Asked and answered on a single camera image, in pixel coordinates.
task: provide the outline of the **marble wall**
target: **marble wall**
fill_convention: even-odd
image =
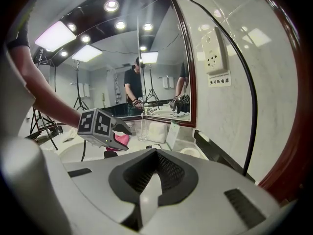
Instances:
[[[252,118],[248,81],[239,58],[225,39],[231,86],[209,88],[201,38],[215,24],[196,5],[177,0],[192,40],[197,80],[197,128],[241,166]],[[262,180],[280,156],[293,124],[297,73],[291,45],[265,0],[195,0],[209,10],[242,51],[258,96],[258,126],[248,173]]]

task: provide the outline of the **sink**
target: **sink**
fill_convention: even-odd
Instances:
[[[84,143],[77,143],[65,149],[59,156],[63,163],[80,162],[84,150]],[[84,161],[99,160],[104,158],[105,148],[86,142]]]

